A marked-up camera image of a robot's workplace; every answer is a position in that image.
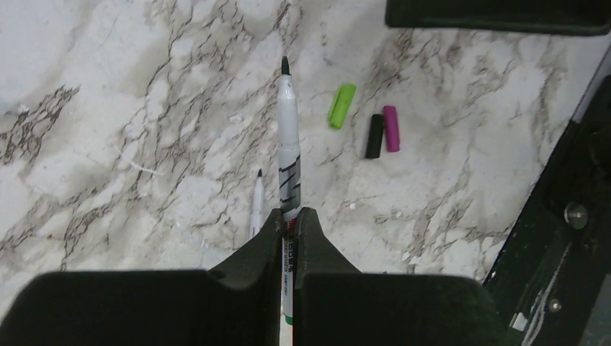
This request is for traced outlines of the lime green pen cap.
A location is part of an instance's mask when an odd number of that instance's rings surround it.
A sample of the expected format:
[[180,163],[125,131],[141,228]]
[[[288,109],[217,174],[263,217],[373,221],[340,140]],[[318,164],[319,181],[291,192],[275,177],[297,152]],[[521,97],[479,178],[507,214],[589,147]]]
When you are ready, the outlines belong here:
[[329,126],[331,128],[336,130],[342,128],[356,90],[357,87],[351,83],[342,84],[337,89],[328,113]]

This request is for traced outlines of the white marker pen green tip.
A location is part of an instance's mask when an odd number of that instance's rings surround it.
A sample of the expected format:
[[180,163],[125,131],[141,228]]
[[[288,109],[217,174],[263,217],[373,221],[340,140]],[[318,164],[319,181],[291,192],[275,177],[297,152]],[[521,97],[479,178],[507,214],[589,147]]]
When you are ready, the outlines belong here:
[[296,267],[296,220],[302,208],[298,105],[287,57],[282,57],[277,94],[277,150],[280,210],[282,213],[282,311],[293,325],[293,291]]

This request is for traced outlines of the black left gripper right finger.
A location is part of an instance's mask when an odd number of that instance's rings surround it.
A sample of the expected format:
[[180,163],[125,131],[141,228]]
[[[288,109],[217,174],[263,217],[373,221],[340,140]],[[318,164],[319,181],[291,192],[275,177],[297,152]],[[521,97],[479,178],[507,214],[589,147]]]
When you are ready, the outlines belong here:
[[295,345],[505,345],[506,329],[470,278],[359,271],[324,235],[317,212],[296,221]]

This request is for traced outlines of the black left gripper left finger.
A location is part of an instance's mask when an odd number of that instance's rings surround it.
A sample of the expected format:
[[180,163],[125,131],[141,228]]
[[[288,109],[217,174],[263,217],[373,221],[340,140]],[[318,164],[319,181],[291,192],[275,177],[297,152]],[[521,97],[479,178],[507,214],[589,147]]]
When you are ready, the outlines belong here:
[[281,212],[209,270],[48,272],[17,295],[3,345],[278,345]]

